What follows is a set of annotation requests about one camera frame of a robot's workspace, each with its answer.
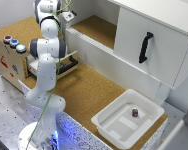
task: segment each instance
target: white robotic arm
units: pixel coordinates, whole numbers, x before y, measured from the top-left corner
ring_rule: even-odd
[[[28,92],[26,101],[42,110],[49,98],[50,101],[33,134],[28,150],[43,150],[43,143],[49,141],[57,130],[56,113],[63,111],[66,106],[64,98],[54,94],[50,97],[47,91],[53,89],[56,85],[56,63],[54,58],[65,57],[67,46],[62,39],[57,37],[60,23],[56,16],[52,16],[52,12],[60,9],[60,2],[58,0],[35,0],[33,6],[36,21],[40,24],[44,39],[33,39],[29,44],[31,55],[38,58],[39,61],[37,84],[34,89]]]

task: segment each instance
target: white drawer front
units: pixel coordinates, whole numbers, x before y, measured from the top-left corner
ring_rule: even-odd
[[[139,56],[147,32],[154,36],[148,40],[147,60],[140,64]],[[120,9],[115,55],[173,86],[187,50],[187,35],[127,9]]]

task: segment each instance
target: black handle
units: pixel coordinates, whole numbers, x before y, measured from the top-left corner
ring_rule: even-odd
[[[150,33],[150,32],[147,32],[147,36],[145,37],[145,39],[143,41],[141,53],[140,53],[140,56],[139,56],[139,63],[140,64],[147,60],[147,57],[145,57],[145,53],[146,53],[146,49],[147,49],[147,45],[148,45],[148,40],[152,37],[153,37],[153,34]]]
[[[57,69],[57,74],[60,75],[66,71],[68,71],[69,69],[71,69],[72,67],[76,66],[78,64],[78,61],[76,59],[74,59],[72,56],[69,57],[69,60],[72,62],[71,64],[63,67],[63,68],[60,68],[59,69],[59,74],[58,74],[58,69]]]

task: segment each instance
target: white bin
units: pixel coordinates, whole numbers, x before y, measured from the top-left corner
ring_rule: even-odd
[[[132,109],[138,110],[138,117],[132,116]],[[129,149],[163,113],[163,108],[129,89],[97,113],[91,121],[113,145]]]

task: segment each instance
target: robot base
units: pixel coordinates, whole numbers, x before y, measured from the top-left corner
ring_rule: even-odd
[[[31,123],[28,126],[26,126],[19,134],[18,137],[18,149],[19,150],[26,150],[28,139],[31,136],[31,133],[36,127],[37,122]],[[40,150],[39,148],[36,148],[36,146],[32,145],[32,142],[30,142],[27,150]]]

